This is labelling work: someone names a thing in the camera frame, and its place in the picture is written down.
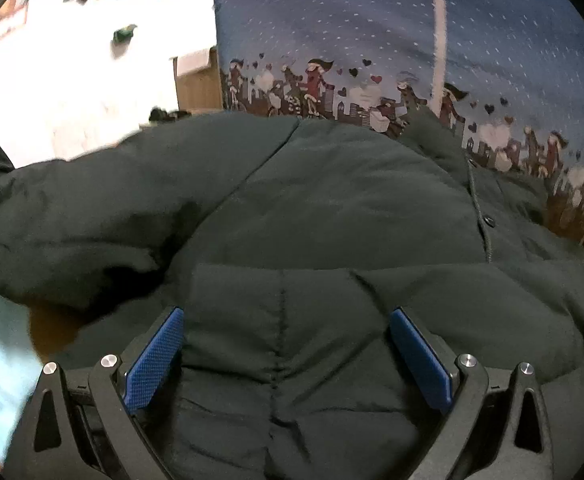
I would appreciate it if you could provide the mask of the dark green padded coat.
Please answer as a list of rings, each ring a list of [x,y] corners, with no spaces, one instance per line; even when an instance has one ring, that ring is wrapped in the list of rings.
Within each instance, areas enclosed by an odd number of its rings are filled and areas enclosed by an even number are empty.
[[[17,168],[0,148],[0,295],[67,367],[168,307],[181,365],[147,413],[179,479],[389,479],[436,427],[388,333],[534,365],[554,474],[584,464],[584,248],[548,188],[471,162],[426,110],[398,140],[215,113]]]

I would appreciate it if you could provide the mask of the black items on table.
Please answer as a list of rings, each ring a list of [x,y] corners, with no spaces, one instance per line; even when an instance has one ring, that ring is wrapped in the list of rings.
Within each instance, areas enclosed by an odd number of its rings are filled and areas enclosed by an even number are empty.
[[[191,116],[192,114],[187,110],[172,110],[168,112],[163,108],[153,107],[150,112],[149,122],[152,124],[165,124],[166,122],[177,122]]]

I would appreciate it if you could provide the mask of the blue fabric wardrobe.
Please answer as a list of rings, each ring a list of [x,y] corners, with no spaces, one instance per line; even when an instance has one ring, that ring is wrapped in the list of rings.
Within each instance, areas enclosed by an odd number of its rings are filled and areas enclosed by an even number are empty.
[[[399,136],[426,107],[471,157],[547,185],[584,245],[584,20],[569,0],[215,0],[223,103]]]

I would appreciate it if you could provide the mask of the green wall hook ornament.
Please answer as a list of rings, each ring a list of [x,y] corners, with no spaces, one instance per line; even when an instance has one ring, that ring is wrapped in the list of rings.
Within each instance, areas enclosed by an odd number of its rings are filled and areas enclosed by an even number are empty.
[[[115,32],[113,33],[112,44],[115,44],[115,46],[129,44],[129,42],[133,38],[135,29],[136,25],[130,24],[115,30]]]

